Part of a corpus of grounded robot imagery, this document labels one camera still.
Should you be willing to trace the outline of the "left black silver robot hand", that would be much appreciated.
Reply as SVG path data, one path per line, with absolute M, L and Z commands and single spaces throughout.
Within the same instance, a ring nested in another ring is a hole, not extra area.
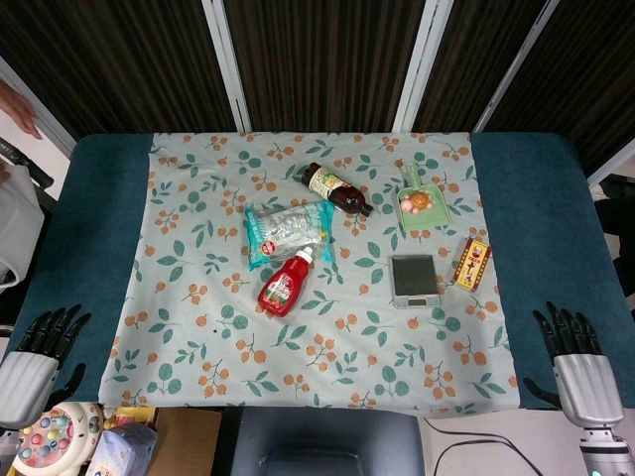
M 56 380 L 91 314 L 78 303 L 47 311 L 28 327 L 17 348 L 1 364 L 1 431 L 18 430 L 69 399 L 81 383 L 86 364 L 75 365 L 58 390 Z

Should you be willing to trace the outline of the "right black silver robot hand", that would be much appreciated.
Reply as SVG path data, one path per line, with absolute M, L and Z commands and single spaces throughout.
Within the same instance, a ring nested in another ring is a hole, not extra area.
M 614 372 L 597 333 L 581 312 L 547 303 L 548 314 L 532 311 L 540 328 L 557 385 L 544 390 L 531 378 L 523 383 L 537 399 L 561 410 L 574 425 L 614 428 L 624 418 Z

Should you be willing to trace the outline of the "bystander bare hand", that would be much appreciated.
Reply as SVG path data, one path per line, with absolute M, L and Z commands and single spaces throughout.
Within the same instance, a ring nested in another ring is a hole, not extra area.
M 0 108 L 23 132 L 37 140 L 42 139 L 32 104 L 3 79 L 0 80 Z

